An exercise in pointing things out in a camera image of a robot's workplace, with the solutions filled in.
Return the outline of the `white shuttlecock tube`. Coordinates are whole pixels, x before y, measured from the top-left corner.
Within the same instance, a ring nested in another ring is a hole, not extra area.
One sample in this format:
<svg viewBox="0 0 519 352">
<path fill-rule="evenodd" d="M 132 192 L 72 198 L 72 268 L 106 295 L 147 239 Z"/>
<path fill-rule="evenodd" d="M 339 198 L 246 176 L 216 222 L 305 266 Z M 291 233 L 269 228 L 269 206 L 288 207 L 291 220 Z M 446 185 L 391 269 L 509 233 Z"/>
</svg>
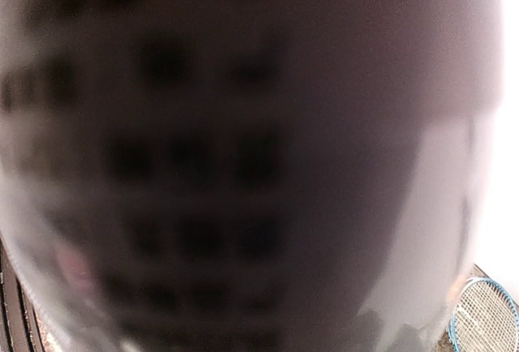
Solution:
<svg viewBox="0 0 519 352">
<path fill-rule="evenodd" d="M 1 0 L 1 240 L 64 351 L 430 351 L 501 0 Z"/>
</svg>

